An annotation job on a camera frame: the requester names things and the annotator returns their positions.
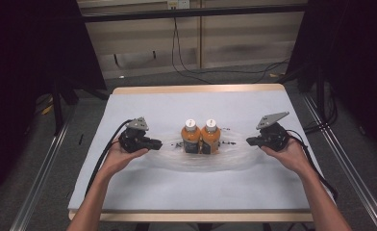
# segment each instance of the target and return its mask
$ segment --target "metal frame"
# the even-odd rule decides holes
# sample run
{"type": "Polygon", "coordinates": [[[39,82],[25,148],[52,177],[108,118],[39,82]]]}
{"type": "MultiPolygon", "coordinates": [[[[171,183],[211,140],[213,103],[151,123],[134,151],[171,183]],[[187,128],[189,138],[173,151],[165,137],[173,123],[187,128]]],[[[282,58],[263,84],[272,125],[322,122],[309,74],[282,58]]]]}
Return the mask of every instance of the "metal frame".
{"type": "MultiPolygon", "coordinates": [[[[322,118],[320,116],[320,113],[317,111],[317,106],[315,105],[314,100],[307,93],[304,94],[303,98],[312,116],[314,117],[314,120],[318,124],[322,123],[322,118]]],[[[359,172],[354,168],[353,164],[347,156],[347,153],[342,148],[332,129],[329,126],[326,126],[321,129],[321,132],[332,148],[333,153],[338,159],[339,164],[346,174],[351,185],[353,186],[353,189],[356,191],[357,196],[360,198],[363,205],[367,209],[367,212],[374,221],[375,226],[377,226],[377,200],[364,183],[359,172]]]]}
{"type": "Polygon", "coordinates": [[[51,167],[54,164],[54,160],[56,159],[56,156],[63,143],[63,139],[68,129],[68,124],[75,114],[75,108],[76,106],[72,106],[70,108],[70,112],[65,121],[65,124],[63,125],[63,128],[61,129],[60,133],[54,137],[47,155],[45,156],[44,162],[42,163],[42,166],[38,171],[38,175],[33,183],[33,186],[27,194],[26,200],[21,205],[20,210],[18,211],[18,214],[13,221],[12,227],[10,229],[11,231],[26,230],[30,218],[32,217],[33,211],[35,210],[38,203],[38,199],[41,196],[42,188],[47,181],[48,174],[50,173],[51,167]]]}
{"type": "Polygon", "coordinates": [[[304,12],[308,4],[289,4],[289,5],[269,5],[257,7],[236,7],[236,8],[198,8],[185,10],[165,10],[152,12],[136,13],[91,13],[84,14],[81,17],[60,17],[51,18],[51,23],[70,23],[70,22],[107,22],[107,21],[125,21],[173,17],[193,17],[193,16],[216,16],[216,15],[233,15],[233,14],[251,14],[251,13],[292,13],[304,12]]]}

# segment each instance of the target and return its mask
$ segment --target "white sheet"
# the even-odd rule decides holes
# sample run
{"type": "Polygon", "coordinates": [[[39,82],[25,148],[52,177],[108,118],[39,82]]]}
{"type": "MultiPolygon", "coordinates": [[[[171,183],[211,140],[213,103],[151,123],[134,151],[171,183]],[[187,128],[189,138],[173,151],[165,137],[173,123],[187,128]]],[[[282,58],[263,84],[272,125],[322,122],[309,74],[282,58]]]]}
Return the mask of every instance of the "white sheet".
{"type": "MultiPolygon", "coordinates": [[[[129,118],[144,116],[152,139],[180,134],[193,118],[202,127],[213,118],[220,128],[257,136],[262,116],[289,112],[279,122],[297,131],[309,146],[284,90],[111,95],[78,177],[68,209],[84,199],[92,170],[116,128],[129,118]]],[[[255,146],[256,158],[247,169],[185,172],[161,168],[141,157],[112,179],[104,210],[190,211],[309,209],[295,173],[255,146]]],[[[146,155],[155,155],[150,151],[146,155]]]]}

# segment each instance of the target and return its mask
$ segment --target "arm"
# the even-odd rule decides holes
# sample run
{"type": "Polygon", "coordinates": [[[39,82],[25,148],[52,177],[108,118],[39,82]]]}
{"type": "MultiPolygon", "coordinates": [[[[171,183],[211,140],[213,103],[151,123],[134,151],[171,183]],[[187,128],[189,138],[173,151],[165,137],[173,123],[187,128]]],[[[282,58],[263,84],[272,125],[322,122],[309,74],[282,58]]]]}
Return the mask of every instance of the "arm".
{"type": "Polygon", "coordinates": [[[133,159],[142,156],[147,151],[147,149],[141,149],[129,154],[120,147],[119,142],[114,143],[67,230],[98,230],[102,205],[111,178],[125,168],[133,159]]]}
{"type": "Polygon", "coordinates": [[[300,177],[309,205],[311,206],[314,225],[317,231],[351,230],[347,221],[325,191],[297,141],[290,139],[287,147],[280,152],[275,152],[266,146],[263,146],[262,150],[267,155],[278,159],[282,165],[296,172],[300,177]]]}

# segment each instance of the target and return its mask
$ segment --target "black cable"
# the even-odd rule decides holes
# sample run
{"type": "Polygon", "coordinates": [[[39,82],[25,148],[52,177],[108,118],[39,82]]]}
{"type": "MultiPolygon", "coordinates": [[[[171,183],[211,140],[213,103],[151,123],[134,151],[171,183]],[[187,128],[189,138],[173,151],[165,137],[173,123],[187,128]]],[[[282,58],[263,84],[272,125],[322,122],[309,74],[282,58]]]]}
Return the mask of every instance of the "black cable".
{"type": "Polygon", "coordinates": [[[36,101],[36,106],[42,104],[45,100],[49,99],[51,97],[51,94],[48,94],[47,96],[45,96],[45,98],[39,100],[39,102],[36,101]]]}
{"type": "Polygon", "coordinates": [[[306,225],[306,224],[304,224],[304,223],[300,223],[302,226],[303,226],[303,228],[305,228],[305,231],[309,231],[309,227],[308,227],[308,225],[306,225]]]}
{"type": "Polygon", "coordinates": [[[203,80],[203,79],[200,79],[200,78],[197,78],[197,77],[194,77],[194,76],[190,76],[190,75],[186,75],[186,74],[183,74],[182,72],[180,72],[177,68],[176,68],[176,65],[174,64],[174,40],[176,39],[176,34],[177,34],[177,41],[178,41],[178,44],[179,44],[179,55],[180,55],[180,61],[182,60],[181,59],[181,54],[180,54],[180,41],[179,41],[179,32],[177,31],[177,24],[176,24],[176,18],[174,18],[174,33],[173,33],[173,46],[171,48],[171,64],[173,65],[173,68],[176,70],[177,73],[179,73],[181,76],[183,77],[186,77],[186,78],[190,78],[190,79],[195,79],[195,80],[199,80],[201,82],[204,82],[206,84],[209,84],[209,85],[213,85],[213,83],[207,81],[207,80],[203,80]]]}
{"type": "Polygon", "coordinates": [[[315,126],[310,126],[310,124],[314,123],[314,121],[309,123],[306,127],[303,128],[303,130],[305,131],[305,134],[310,134],[310,133],[319,131],[325,127],[331,126],[333,123],[336,122],[339,116],[339,111],[337,108],[336,99],[335,99],[333,91],[331,91],[330,100],[328,104],[329,104],[329,111],[330,111],[329,115],[324,118],[323,122],[315,126]]]}
{"type": "MultiPolygon", "coordinates": [[[[301,136],[297,132],[292,131],[292,130],[287,130],[287,131],[293,132],[293,133],[297,134],[301,138],[301,136]]],[[[333,196],[333,199],[335,201],[337,201],[338,197],[339,197],[339,192],[332,185],[330,185],[329,182],[327,182],[326,179],[324,179],[324,177],[317,170],[317,168],[316,168],[316,166],[314,164],[314,161],[312,159],[311,153],[309,152],[308,146],[305,145],[305,143],[303,143],[302,140],[299,140],[298,138],[296,138],[294,136],[290,136],[290,137],[292,139],[296,140],[302,146],[303,150],[305,151],[306,158],[308,158],[309,164],[311,164],[312,168],[317,173],[320,182],[330,191],[330,193],[333,196]]]]}
{"type": "Polygon", "coordinates": [[[108,151],[110,150],[111,146],[112,146],[114,143],[116,143],[116,141],[113,142],[113,139],[116,137],[116,135],[117,135],[117,133],[120,131],[120,129],[122,129],[122,127],[123,127],[126,123],[128,123],[128,122],[130,122],[130,121],[132,121],[132,120],[131,120],[131,119],[128,119],[128,120],[124,121],[122,124],[120,124],[120,126],[119,126],[119,127],[116,129],[116,131],[114,132],[112,138],[108,141],[107,146],[105,147],[104,151],[102,152],[101,156],[99,157],[98,162],[96,163],[95,168],[93,169],[93,172],[92,172],[92,174],[91,174],[91,176],[90,176],[90,179],[89,179],[89,182],[88,182],[88,186],[87,186],[87,190],[86,190],[86,196],[87,196],[87,194],[88,194],[88,191],[89,191],[90,186],[92,185],[93,180],[95,179],[96,173],[98,172],[99,168],[101,167],[102,162],[104,161],[105,157],[106,157],[107,154],[108,154],[108,151]]]}
{"type": "MultiPolygon", "coordinates": [[[[183,63],[183,59],[182,59],[182,53],[181,53],[181,45],[180,45],[180,37],[179,37],[179,29],[177,27],[177,20],[176,18],[174,18],[174,34],[173,34],[173,48],[172,48],[172,64],[173,64],[173,67],[174,69],[181,75],[183,75],[179,70],[177,70],[176,66],[174,65],[174,40],[175,38],[177,37],[177,45],[178,45],[178,49],[179,49],[179,59],[180,59],[180,64],[182,65],[183,69],[191,74],[207,74],[207,73],[242,73],[242,74],[259,74],[259,73],[263,73],[263,76],[257,80],[256,82],[254,82],[253,84],[256,84],[258,82],[260,82],[264,76],[266,75],[266,73],[269,71],[269,70],[272,70],[276,67],[278,67],[279,65],[281,64],[288,64],[288,59],[285,59],[279,63],[275,63],[275,64],[270,64],[268,67],[266,67],[264,70],[258,70],[258,71],[242,71],[242,70],[203,70],[203,71],[192,71],[192,70],[189,70],[186,68],[186,66],[184,65],[183,63]]],[[[196,78],[196,77],[193,77],[193,76],[187,76],[187,75],[183,75],[185,77],[189,77],[189,78],[194,78],[194,79],[197,79],[197,80],[200,80],[200,81],[203,81],[203,82],[207,82],[203,79],[199,79],[199,78],[196,78]]]]}
{"type": "Polygon", "coordinates": [[[290,227],[288,228],[288,231],[290,231],[290,230],[293,228],[294,225],[295,225],[295,223],[292,223],[292,224],[290,225],[290,227]]]}

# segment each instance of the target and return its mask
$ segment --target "bottle label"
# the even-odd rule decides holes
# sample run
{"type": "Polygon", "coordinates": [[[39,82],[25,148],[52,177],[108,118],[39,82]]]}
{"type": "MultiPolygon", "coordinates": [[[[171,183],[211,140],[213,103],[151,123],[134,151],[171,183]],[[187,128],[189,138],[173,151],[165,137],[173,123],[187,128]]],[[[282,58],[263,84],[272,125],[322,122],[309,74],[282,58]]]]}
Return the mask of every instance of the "bottle label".
{"type": "Polygon", "coordinates": [[[203,145],[201,147],[201,152],[203,154],[212,154],[212,147],[208,143],[203,141],[203,145]]]}
{"type": "Polygon", "coordinates": [[[183,141],[183,146],[185,148],[186,153],[194,153],[194,154],[197,154],[200,148],[200,145],[198,142],[183,141]]]}

